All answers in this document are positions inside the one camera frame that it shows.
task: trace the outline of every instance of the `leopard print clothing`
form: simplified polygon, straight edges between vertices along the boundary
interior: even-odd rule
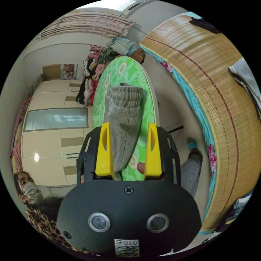
[[[28,222],[42,235],[46,236],[48,239],[54,241],[55,243],[61,244],[71,250],[88,254],[88,251],[80,251],[67,243],[65,238],[62,236],[58,228],[56,227],[56,222],[50,221],[48,217],[41,213],[40,210],[26,210],[26,217]]]

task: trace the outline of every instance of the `qr code label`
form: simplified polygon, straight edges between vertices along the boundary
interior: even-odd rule
[[[116,257],[139,257],[139,240],[114,239]]]

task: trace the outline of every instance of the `cream wardrobe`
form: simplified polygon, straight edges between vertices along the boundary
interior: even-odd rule
[[[76,159],[85,136],[92,128],[92,107],[82,108],[75,101],[81,83],[76,80],[46,81],[33,95],[23,126],[21,153],[23,170],[30,173],[37,185],[59,187],[76,184]],[[70,112],[75,111],[76,114],[70,116]],[[82,119],[86,114],[86,122],[79,125],[76,119],[75,126],[73,121],[68,126],[60,126],[59,112],[67,118]],[[49,118],[55,121],[51,128],[43,124]]]

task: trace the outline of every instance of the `bamboo mat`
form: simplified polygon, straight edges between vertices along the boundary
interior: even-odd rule
[[[211,127],[217,153],[213,198],[202,230],[217,227],[236,199],[248,193],[261,171],[261,124],[244,89],[229,74],[242,55],[221,33],[175,16],[140,43],[169,63],[190,86]]]

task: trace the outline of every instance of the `gray sweatpants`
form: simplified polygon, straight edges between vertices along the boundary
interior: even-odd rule
[[[110,122],[114,172],[128,164],[141,126],[142,88],[120,83],[105,95],[103,123]]]
[[[181,186],[195,197],[202,166],[202,155],[192,154],[189,159],[181,166]]]

